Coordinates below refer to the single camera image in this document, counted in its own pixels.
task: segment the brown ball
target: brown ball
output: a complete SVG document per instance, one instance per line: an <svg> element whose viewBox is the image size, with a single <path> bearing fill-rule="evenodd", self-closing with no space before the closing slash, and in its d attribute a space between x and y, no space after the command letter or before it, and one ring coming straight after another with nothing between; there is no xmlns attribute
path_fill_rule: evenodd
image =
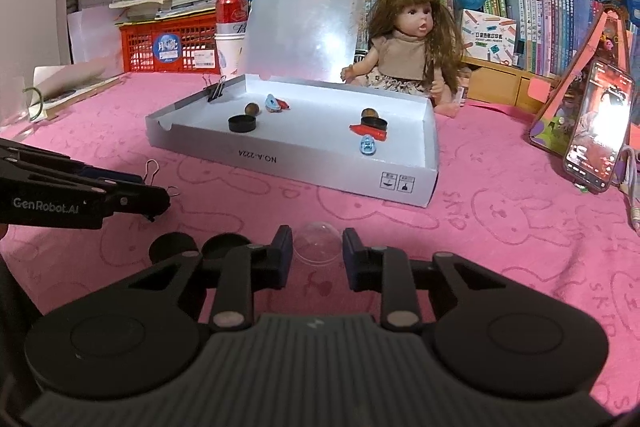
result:
<svg viewBox="0 0 640 427"><path fill-rule="evenodd" d="M249 114L251 116L258 116L259 112L260 112L260 106L254 102L248 103L244 108L244 113Z"/></svg>
<svg viewBox="0 0 640 427"><path fill-rule="evenodd" d="M361 118L364 118L365 116L372 116L373 118L378 118L378 112L375 109L372 109L369 107L369 108L363 109L360 114Z"/></svg>

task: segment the transparent cup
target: transparent cup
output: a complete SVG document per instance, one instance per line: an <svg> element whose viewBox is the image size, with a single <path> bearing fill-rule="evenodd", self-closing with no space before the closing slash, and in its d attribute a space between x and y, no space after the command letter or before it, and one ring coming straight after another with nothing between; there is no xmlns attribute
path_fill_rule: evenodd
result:
<svg viewBox="0 0 640 427"><path fill-rule="evenodd" d="M31 91L36 92L39 104L33 116L29 113ZM40 116L43 107L42 93L36 87L24 87L24 77L0 76L0 138L15 140L31 134L32 122Z"/></svg>

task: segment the doll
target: doll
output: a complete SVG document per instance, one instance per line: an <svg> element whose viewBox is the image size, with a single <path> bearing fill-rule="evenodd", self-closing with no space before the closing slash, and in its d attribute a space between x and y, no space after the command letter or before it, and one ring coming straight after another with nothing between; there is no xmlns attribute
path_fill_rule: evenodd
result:
<svg viewBox="0 0 640 427"><path fill-rule="evenodd" d="M367 56L342 70L344 81L429 96L436 113L455 116L462 38L440 0L377 0L369 39ZM376 66L380 74L370 74Z"/></svg>

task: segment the blue round sticker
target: blue round sticker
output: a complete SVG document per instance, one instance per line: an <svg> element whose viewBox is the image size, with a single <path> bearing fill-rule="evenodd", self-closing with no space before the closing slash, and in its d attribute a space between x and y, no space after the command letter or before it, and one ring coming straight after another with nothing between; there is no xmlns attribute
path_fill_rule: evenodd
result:
<svg viewBox="0 0 640 427"><path fill-rule="evenodd" d="M172 33L160 35L154 42L154 57L164 64L171 64L182 56L180 37Z"/></svg>

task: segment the red plastic crate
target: red plastic crate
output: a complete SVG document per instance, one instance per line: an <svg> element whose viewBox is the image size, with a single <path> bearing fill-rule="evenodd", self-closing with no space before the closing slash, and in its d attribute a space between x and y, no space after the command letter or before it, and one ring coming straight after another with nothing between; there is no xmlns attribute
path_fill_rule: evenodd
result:
<svg viewBox="0 0 640 427"><path fill-rule="evenodd" d="M220 74L215 33L215 13L121 26L124 69Z"/></svg>

